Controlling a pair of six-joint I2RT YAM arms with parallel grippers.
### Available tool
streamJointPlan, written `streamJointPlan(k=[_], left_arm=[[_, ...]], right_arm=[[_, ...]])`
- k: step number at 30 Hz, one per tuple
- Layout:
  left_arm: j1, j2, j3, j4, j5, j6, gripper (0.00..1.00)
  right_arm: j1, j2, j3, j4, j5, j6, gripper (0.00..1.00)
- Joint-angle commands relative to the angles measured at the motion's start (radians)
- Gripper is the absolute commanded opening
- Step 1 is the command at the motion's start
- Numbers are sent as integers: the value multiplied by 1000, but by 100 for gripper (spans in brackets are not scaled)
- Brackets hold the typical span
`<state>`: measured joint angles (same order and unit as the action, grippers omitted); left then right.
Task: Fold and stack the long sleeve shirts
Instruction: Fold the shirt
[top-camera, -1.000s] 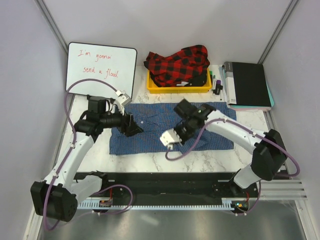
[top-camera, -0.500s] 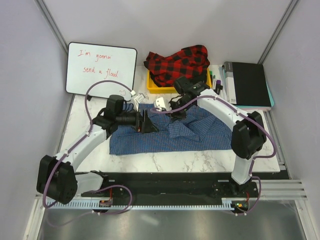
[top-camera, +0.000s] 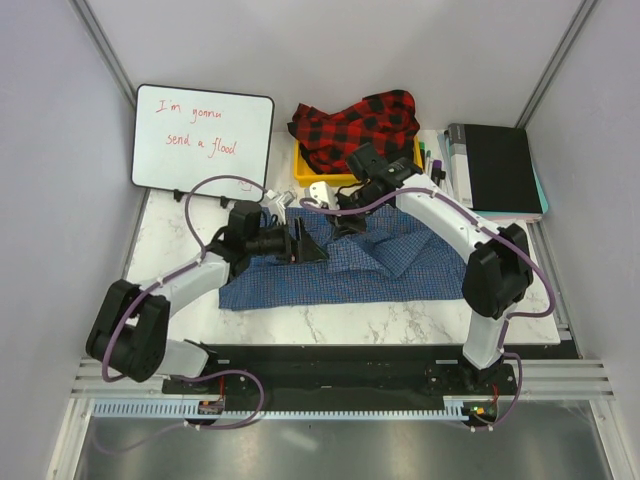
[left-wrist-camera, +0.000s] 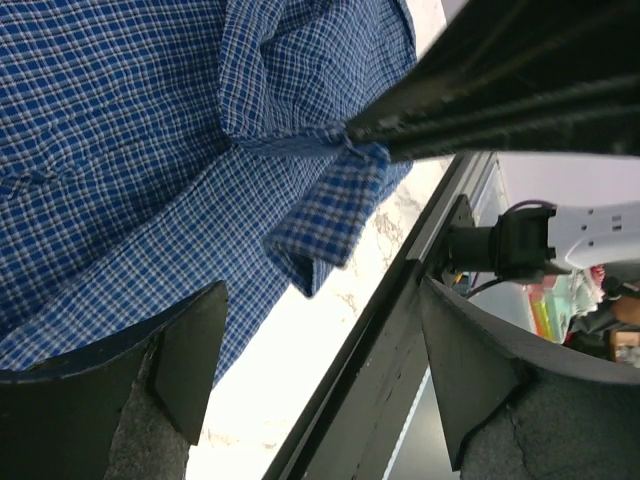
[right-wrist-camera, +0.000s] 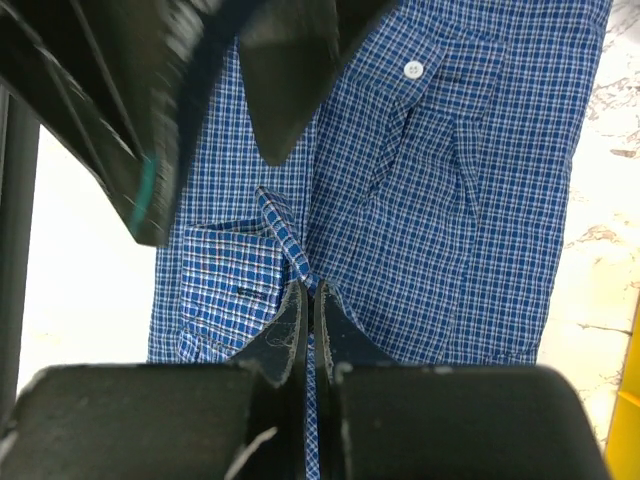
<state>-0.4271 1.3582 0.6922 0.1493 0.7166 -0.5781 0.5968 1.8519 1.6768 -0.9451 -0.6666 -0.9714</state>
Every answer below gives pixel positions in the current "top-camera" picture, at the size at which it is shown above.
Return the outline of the blue checkered long sleeve shirt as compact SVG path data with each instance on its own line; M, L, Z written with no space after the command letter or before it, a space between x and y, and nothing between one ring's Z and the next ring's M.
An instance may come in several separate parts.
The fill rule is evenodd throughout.
M302 208L287 220L304 221L328 259L282 264L255 257L239 278L219 290L230 311L281 306L457 300L466 264L457 252L410 215L384 207L367 218L362 234L334 240L326 219Z

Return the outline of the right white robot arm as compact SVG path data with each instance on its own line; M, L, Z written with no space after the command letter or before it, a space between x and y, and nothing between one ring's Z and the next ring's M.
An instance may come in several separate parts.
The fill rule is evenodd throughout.
M364 225L364 216L388 204L421 221L464 260L462 295L471 320L458 368L458 381L467 392L483 392L494 381L493 366L503 355L507 316L533 282L528 239L511 224L485 221L444 193L409 158L388 162L365 144L348 159L360 187L338 194L324 182L310 188L312 199L332 211L335 228L351 233Z

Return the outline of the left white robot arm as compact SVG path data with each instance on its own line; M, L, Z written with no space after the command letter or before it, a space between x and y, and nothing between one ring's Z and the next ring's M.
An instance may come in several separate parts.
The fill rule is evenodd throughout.
M297 218L264 226L265 212L251 201L239 201L227 224L186 264L143 284L120 279L110 285L86 342L87 354L101 362L106 382L129 378L144 382L155 374L184 378L198 393L219 382L218 367L191 341L168 338L170 319L210 291L239 277L254 257L282 263L326 261L328 253Z

